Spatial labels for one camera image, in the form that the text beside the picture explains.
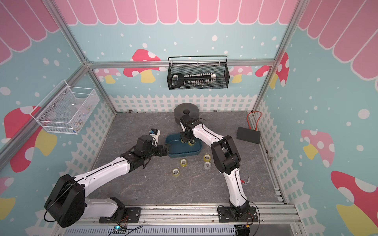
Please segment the teal plastic storage box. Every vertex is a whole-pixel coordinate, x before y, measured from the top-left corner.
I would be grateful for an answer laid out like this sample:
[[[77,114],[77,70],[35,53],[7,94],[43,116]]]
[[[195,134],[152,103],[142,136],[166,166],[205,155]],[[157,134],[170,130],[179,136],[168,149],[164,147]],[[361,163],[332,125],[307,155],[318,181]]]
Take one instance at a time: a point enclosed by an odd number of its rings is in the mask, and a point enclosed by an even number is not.
[[[168,145],[168,156],[171,158],[195,156],[202,150],[201,140],[195,139],[193,144],[183,143],[179,133],[168,135],[165,143]]]

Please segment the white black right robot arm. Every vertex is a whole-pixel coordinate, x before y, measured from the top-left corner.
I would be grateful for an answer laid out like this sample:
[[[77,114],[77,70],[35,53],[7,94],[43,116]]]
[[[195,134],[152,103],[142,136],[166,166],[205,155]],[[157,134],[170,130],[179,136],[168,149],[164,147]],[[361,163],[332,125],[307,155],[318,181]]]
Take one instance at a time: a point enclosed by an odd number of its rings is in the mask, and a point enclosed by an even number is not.
[[[200,139],[211,148],[214,164],[224,175],[227,184],[231,214],[236,219],[246,216],[250,204],[242,188],[241,157],[233,138],[211,131],[199,118],[192,118],[188,114],[180,118],[180,125],[183,130],[180,136],[184,143]]]

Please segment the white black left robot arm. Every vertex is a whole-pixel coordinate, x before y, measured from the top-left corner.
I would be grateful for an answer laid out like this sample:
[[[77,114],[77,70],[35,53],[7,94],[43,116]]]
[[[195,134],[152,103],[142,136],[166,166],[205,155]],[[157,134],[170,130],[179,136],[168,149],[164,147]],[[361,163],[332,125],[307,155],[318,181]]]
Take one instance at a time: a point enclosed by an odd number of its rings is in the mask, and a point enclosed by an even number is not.
[[[137,144],[113,161],[84,174],[61,176],[49,195],[44,208],[44,220],[57,222],[62,228],[81,219],[105,217],[121,223],[128,217],[126,206],[116,197],[90,199],[88,196],[106,183],[139,167],[145,168],[154,156],[168,155],[167,145],[158,144],[160,131],[138,138]]]

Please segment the black flat box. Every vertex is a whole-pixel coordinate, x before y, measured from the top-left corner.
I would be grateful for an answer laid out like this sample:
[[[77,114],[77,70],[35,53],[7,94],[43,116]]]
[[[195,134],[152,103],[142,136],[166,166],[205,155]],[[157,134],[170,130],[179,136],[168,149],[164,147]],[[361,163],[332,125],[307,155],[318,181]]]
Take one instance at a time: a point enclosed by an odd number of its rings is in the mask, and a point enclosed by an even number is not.
[[[253,129],[238,127],[237,130],[237,139],[254,143],[254,144],[260,144],[261,143],[261,133],[260,131],[256,131]]]

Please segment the grey perforated filament spool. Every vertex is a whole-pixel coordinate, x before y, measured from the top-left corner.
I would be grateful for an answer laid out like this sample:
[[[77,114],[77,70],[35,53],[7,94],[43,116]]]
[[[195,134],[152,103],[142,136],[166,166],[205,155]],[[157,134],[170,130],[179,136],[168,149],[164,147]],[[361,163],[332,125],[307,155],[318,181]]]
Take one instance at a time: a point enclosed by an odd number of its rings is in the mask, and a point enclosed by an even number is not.
[[[174,109],[174,117],[177,124],[180,124],[180,118],[184,115],[189,115],[191,118],[198,118],[199,108],[192,103],[182,103],[176,106]]]

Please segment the black socket tool set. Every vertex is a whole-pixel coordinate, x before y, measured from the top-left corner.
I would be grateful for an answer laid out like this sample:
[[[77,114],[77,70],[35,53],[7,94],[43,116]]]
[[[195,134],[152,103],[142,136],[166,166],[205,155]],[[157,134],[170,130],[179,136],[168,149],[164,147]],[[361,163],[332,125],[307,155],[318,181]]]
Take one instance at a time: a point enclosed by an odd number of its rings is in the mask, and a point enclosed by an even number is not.
[[[213,83],[216,80],[216,74],[200,73],[200,74],[174,74],[170,80],[173,89],[179,89],[183,86],[203,86]]]

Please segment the green circuit board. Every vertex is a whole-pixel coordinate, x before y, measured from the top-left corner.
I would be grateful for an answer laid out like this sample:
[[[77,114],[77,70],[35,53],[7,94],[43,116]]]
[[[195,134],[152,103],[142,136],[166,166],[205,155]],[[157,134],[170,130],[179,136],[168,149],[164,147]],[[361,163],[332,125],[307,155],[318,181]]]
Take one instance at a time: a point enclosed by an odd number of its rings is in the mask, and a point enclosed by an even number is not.
[[[113,229],[113,234],[125,234],[127,227],[115,226]]]

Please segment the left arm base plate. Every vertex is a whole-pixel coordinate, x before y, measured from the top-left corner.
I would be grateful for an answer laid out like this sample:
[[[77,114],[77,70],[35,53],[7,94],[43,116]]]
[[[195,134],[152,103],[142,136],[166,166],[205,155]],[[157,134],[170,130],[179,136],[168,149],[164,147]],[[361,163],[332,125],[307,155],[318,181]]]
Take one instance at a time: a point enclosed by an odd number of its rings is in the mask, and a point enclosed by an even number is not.
[[[138,223],[141,216],[140,207],[124,207],[117,210],[111,217],[100,217],[100,224],[130,224]]]

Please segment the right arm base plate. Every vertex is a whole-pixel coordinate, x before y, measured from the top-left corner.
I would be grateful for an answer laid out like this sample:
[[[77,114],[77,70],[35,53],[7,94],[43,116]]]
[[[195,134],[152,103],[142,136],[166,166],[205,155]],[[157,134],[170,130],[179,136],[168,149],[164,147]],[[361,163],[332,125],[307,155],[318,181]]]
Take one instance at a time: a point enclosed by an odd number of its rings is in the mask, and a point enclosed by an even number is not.
[[[255,207],[247,206],[235,208],[230,206],[219,205],[217,207],[217,213],[220,223],[255,223],[259,221],[258,213]]]

